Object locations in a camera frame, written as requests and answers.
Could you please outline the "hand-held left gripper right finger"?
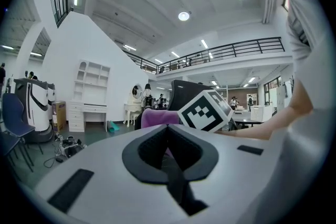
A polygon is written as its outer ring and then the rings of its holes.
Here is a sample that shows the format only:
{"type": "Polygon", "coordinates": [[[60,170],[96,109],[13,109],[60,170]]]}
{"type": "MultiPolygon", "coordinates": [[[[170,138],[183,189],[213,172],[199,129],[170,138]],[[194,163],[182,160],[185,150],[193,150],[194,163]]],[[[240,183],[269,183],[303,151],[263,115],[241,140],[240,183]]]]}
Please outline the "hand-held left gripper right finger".
{"type": "Polygon", "coordinates": [[[257,200],[271,179],[282,150],[282,134],[274,133],[269,140],[240,138],[208,133],[183,125],[170,124],[169,129],[204,143],[218,153],[216,165],[203,151],[203,156],[185,170],[198,175],[207,172],[200,180],[190,179],[194,197],[207,207],[194,218],[241,218],[257,200]]]}

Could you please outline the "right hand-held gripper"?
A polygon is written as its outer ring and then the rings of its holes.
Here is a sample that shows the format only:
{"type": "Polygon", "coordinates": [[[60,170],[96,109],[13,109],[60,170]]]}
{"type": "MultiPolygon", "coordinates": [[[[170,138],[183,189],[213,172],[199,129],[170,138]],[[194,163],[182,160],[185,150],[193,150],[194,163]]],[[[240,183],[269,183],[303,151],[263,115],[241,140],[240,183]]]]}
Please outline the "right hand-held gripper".
{"type": "Polygon", "coordinates": [[[234,111],[217,91],[203,90],[177,113],[185,126],[213,133],[229,123],[234,111]]]}

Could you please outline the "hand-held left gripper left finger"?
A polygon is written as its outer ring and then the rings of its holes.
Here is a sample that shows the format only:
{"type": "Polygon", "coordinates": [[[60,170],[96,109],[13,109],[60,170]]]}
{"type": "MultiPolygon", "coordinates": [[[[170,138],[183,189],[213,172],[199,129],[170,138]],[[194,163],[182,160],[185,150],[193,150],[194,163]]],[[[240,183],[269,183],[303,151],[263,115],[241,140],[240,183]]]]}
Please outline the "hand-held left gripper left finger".
{"type": "Polygon", "coordinates": [[[160,125],[95,142],[44,176],[34,191],[48,200],[78,169],[94,173],[68,215],[78,220],[185,220],[164,185],[144,184],[122,161],[123,149],[160,125]]]}

